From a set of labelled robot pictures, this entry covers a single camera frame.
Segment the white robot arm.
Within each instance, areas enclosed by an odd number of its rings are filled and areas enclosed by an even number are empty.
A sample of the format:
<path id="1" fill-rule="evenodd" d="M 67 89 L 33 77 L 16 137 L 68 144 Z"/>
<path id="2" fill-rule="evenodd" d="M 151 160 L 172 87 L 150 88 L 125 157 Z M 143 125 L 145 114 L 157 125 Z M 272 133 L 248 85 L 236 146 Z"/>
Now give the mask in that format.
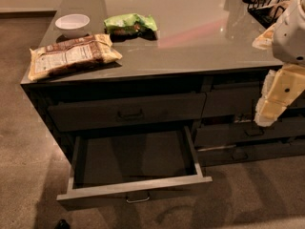
<path id="1" fill-rule="evenodd" d="M 305 0 L 292 0 L 253 46 L 271 48 L 283 63 L 277 72 L 269 70 L 255 107 L 254 122 L 269 127 L 305 91 Z"/>

